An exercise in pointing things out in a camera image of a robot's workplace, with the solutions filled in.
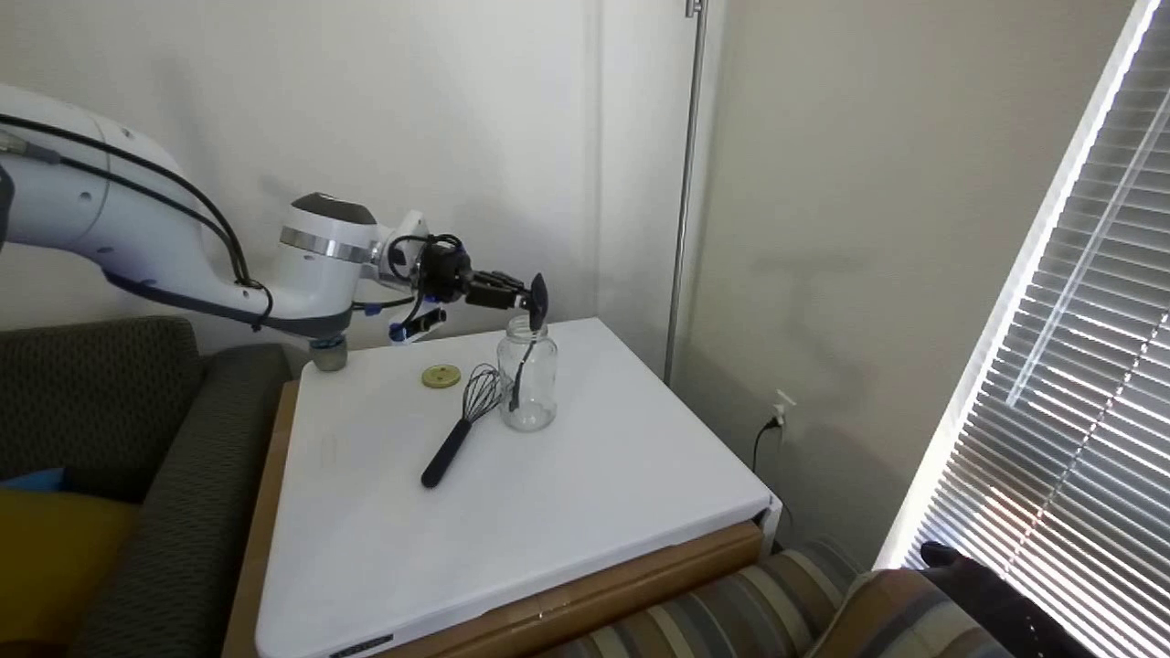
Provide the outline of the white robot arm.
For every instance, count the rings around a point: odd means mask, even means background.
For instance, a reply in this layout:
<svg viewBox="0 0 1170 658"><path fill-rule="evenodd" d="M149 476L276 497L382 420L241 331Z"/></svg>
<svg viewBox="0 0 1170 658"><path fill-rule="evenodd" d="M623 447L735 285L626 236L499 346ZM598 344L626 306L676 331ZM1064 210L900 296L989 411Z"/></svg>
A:
<svg viewBox="0 0 1170 658"><path fill-rule="evenodd" d="M305 194L277 233L276 274L255 278L228 216L142 132L110 116L0 88L0 240L63 249L92 258L110 285L305 335L333 372L348 362L360 281L404 285L409 313L388 335L406 344L448 317L448 305L550 310L542 278L476 271L454 233L427 233L418 216L399 230L367 205Z"/></svg>

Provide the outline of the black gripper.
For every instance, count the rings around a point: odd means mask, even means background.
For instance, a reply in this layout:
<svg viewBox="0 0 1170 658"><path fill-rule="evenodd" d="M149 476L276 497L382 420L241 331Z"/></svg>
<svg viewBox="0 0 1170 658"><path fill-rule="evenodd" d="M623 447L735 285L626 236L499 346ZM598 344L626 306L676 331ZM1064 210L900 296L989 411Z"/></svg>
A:
<svg viewBox="0 0 1170 658"><path fill-rule="evenodd" d="M504 271L473 271L473 256L454 233L431 233L423 240L418 258L418 292L423 301L454 305L464 296L464 305L473 306L494 306L494 310L524 306L524 292L504 292L504 290L527 290L527 285Z"/></svg>

